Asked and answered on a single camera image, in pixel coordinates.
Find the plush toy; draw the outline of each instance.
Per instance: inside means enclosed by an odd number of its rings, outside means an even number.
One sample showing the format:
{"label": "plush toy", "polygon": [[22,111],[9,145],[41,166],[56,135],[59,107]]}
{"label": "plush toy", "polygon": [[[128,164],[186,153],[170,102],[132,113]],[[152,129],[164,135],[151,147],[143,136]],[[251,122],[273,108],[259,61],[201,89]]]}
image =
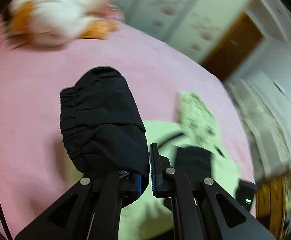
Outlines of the plush toy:
{"label": "plush toy", "polygon": [[103,39],[117,28],[105,15],[112,0],[13,0],[10,31],[29,42],[57,46],[71,39]]}

